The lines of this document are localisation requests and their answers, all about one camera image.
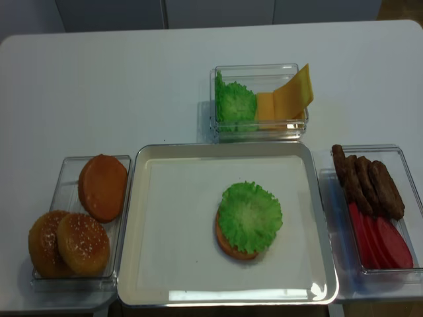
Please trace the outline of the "green lettuce leaf in container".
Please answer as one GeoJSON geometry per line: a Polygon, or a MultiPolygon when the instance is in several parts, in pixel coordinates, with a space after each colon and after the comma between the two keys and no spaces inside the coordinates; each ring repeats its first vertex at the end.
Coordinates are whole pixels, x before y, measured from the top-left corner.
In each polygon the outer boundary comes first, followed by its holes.
{"type": "Polygon", "coordinates": [[[224,83],[221,71],[215,77],[215,105],[217,121],[222,132],[256,131],[257,102],[253,91],[239,83],[224,83]]]}

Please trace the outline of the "green lettuce leaf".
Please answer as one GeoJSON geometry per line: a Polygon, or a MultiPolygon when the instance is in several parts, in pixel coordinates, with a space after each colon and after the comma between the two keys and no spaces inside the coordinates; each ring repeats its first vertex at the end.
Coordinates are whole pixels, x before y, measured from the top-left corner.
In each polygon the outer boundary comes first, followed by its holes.
{"type": "Polygon", "coordinates": [[[215,77],[215,105],[217,121],[222,132],[256,131],[257,102],[253,91],[239,83],[224,83],[221,71],[215,77]]]}
{"type": "Polygon", "coordinates": [[[271,246],[283,225],[279,200],[255,182],[229,186],[222,194],[217,225],[232,250],[255,256],[271,246]]]}

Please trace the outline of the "silver metal tray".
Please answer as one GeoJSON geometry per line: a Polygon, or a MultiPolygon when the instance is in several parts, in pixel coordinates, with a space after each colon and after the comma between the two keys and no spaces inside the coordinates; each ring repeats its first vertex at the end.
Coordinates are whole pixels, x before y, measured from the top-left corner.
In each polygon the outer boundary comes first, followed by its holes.
{"type": "Polygon", "coordinates": [[[128,306],[328,304],[339,290],[310,150],[300,142],[148,145],[136,156],[118,275],[128,306]],[[282,227],[251,261],[218,246],[223,192],[254,182],[282,227]]]}

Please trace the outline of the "white paper tray liner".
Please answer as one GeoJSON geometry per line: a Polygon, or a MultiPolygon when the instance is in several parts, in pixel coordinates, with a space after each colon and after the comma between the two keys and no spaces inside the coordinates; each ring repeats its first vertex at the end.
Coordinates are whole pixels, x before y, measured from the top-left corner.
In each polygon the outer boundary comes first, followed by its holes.
{"type": "Polygon", "coordinates": [[[326,274],[306,169],[296,156],[152,163],[137,284],[171,291],[308,289],[326,274]],[[283,225],[265,253],[238,262],[216,243],[223,192],[255,182],[275,195],[283,225]]]}

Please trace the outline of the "sesame bun top front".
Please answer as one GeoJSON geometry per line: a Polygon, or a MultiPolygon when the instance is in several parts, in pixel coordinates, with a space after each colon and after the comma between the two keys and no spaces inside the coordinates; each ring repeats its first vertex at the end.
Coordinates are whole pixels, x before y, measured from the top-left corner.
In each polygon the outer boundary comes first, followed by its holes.
{"type": "Polygon", "coordinates": [[[110,241],[103,226],[82,213],[66,215],[57,229],[58,250],[77,275],[96,276],[104,271],[110,257],[110,241]]]}

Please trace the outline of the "brown meat patty leftmost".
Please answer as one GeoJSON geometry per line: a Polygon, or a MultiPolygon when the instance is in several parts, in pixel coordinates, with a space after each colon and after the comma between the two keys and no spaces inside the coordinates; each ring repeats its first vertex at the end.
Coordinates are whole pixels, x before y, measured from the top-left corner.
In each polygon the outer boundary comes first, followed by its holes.
{"type": "Polygon", "coordinates": [[[353,178],[349,177],[347,174],[346,156],[341,145],[332,146],[332,157],[336,175],[344,190],[347,202],[356,203],[358,209],[364,215],[372,215],[371,213],[373,210],[362,192],[362,187],[360,186],[357,173],[353,178]]]}

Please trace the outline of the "tall yellow cheese slice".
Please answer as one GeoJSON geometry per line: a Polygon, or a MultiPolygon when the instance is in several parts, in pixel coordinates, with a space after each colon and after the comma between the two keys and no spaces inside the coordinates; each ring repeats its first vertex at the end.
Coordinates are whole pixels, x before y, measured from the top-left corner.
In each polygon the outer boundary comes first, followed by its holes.
{"type": "Polygon", "coordinates": [[[309,64],[298,71],[284,86],[273,92],[277,121],[291,120],[300,115],[314,99],[309,64]]]}

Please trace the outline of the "clear bun container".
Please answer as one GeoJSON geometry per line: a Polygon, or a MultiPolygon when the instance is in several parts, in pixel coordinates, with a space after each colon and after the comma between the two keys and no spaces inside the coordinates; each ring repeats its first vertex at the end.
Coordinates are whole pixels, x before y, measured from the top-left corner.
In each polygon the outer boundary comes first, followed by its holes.
{"type": "MultiPolygon", "coordinates": [[[[118,272],[122,255],[124,233],[128,218],[128,196],[132,181],[133,163],[128,155],[116,155],[126,169],[128,180],[125,185],[124,204],[116,219],[103,224],[110,242],[110,255],[105,269],[96,276],[42,277],[37,269],[32,270],[31,285],[36,291],[114,291],[118,284],[118,272]]],[[[63,160],[50,211],[61,210],[70,213],[87,214],[78,195],[79,175],[91,157],[67,157],[63,160]]]]}

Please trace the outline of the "red tomato slice middle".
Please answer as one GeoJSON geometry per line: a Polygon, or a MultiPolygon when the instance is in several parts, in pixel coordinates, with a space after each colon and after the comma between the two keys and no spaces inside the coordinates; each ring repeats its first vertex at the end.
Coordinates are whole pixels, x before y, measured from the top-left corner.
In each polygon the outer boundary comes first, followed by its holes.
{"type": "Polygon", "coordinates": [[[391,261],[386,257],[384,251],[379,244],[377,237],[375,221],[367,216],[360,215],[362,223],[364,225],[365,234],[369,244],[371,253],[373,254],[373,262],[375,269],[393,269],[391,261]]]}

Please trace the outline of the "flat yellow cheese slice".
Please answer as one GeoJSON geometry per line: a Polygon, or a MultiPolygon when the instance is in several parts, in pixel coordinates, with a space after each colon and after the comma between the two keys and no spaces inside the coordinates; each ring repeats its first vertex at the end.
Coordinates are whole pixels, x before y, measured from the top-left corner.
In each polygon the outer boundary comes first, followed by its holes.
{"type": "Polygon", "coordinates": [[[272,92],[259,92],[256,94],[256,116],[258,122],[269,122],[275,118],[274,96],[272,92]]]}

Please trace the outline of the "sesame bun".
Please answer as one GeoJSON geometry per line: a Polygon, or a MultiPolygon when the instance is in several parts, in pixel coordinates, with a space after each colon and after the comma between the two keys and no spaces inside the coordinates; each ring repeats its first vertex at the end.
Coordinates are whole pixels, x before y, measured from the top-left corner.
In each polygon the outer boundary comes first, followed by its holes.
{"type": "Polygon", "coordinates": [[[110,241],[103,226],[82,213],[66,215],[57,229],[58,250],[77,275],[96,276],[104,271],[110,257],[110,241]]]}
{"type": "Polygon", "coordinates": [[[73,271],[64,262],[57,241],[57,229],[60,221],[69,212],[50,211],[39,217],[28,233],[28,251],[35,270],[43,278],[65,278],[73,271]]]}

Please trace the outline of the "plain orange bun half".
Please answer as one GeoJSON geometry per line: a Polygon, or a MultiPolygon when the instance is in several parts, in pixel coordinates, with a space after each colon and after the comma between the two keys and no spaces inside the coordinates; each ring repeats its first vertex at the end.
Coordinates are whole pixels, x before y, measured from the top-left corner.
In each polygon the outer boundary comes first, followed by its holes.
{"type": "Polygon", "coordinates": [[[128,171],[117,158],[97,155],[79,175],[79,200],[90,216],[109,223],[122,211],[127,180],[128,171]]]}

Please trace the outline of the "clear meat tomato container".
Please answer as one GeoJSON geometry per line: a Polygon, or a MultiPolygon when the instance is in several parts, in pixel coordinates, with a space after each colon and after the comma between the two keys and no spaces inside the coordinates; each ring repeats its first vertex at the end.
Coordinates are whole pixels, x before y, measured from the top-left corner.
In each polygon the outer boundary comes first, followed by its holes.
{"type": "Polygon", "coordinates": [[[404,217],[396,221],[386,217],[383,212],[382,215],[373,217],[368,215],[374,221],[377,218],[384,218],[389,221],[399,232],[406,242],[410,253],[412,255],[414,267],[412,269],[366,269],[363,267],[360,255],[358,252],[358,246],[356,243],[356,237],[354,234],[354,228],[352,226],[352,220],[350,217],[348,202],[346,195],[334,167],[332,149],[330,151],[332,157],[332,169],[335,172],[334,175],[334,192],[338,194],[335,198],[335,202],[341,204],[342,208],[346,212],[346,218],[349,222],[350,236],[351,236],[351,248],[355,255],[355,263],[358,271],[367,276],[381,278],[382,280],[388,281],[404,281],[408,283],[418,283],[422,281],[422,200],[418,195],[414,180],[404,158],[403,152],[396,146],[393,145],[378,145],[378,146],[361,146],[361,147],[347,147],[342,146],[346,157],[349,155],[356,155],[357,157],[364,156],[371,162],[378,160],[381,161],[391,175],[405,206],[404,217]]]}

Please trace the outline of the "red tomato slice right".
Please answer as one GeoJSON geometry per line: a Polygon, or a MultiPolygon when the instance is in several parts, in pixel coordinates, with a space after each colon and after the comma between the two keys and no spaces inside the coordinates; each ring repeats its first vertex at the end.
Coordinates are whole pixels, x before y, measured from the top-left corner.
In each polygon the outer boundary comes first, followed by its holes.
{"type": "Polygon", "coordinates": [[[375,226],[379,245],[390,267],[393,269],[412,269],[414,267],[412,255],[397,229],[381,217],[376,219],[375,226]]]}

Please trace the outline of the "bottom bun half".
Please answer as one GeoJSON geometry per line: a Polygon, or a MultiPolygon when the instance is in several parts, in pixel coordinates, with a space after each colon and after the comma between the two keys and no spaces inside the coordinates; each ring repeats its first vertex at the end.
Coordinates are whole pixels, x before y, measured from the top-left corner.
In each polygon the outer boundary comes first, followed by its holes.
{"type": "Polygon", "coordinates": [[[227,254],[231,258],[241,261],[250,261],[258,256],[258,252],[253,252],[249,254],[246,252],[239,251],[236,246],[230,245],[229,241],[223,235],[221,227],[219,225],[219,211],[217,211],[215,216],[215,235],[219,247],[225,254],[227,254]]]}

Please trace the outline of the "brown meat patty rightmost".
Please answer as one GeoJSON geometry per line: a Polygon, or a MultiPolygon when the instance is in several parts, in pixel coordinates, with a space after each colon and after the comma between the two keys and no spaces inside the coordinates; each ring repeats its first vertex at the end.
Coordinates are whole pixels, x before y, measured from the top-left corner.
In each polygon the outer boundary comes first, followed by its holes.
{"type": "Polygon", "coordinates": [[[401,220],[405,206],[387,167],[381,161],[375,160],[370,163],[368,174],[386,217],[401,220]]]}

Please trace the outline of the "sesame bun top rear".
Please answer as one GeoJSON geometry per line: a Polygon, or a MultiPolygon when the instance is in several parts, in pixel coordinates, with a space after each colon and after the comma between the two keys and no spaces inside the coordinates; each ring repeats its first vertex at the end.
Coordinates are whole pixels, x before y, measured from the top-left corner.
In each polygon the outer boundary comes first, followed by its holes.
{"type": "Polygon", "coordinates": [[[43,278],[65,278],[73,271],[64,262],[57,241],[57,229],[60,221],[69,212],[50,211],[39,217],[28,233],[28,251],[35,270],[43,278]]]}

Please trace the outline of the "clear lettuce cheese container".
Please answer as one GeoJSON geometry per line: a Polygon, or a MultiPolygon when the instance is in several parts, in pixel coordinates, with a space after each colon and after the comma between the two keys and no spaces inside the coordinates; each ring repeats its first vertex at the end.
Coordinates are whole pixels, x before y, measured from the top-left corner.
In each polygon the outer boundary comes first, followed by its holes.
{"type": "Polygon", "coordinates": [[[291,120],[258,122],[251,125],[258,127],[256,131],[248,132],[222,132],[217,121],[217,107],[215,105],[215,77],[221,71],[223,82],[228,84],[237,82],[245,85],[248,90],[256,95],[259,92],[273,92],[285,85],[298,71],[295,63],[280,63],[268,65],[232,65],[217,66],[210,71],[210,130],[216,141],[241,142],[241,141],[277,141],[297,140],[306,131],[309,121],[308,109],[291,120]]]}

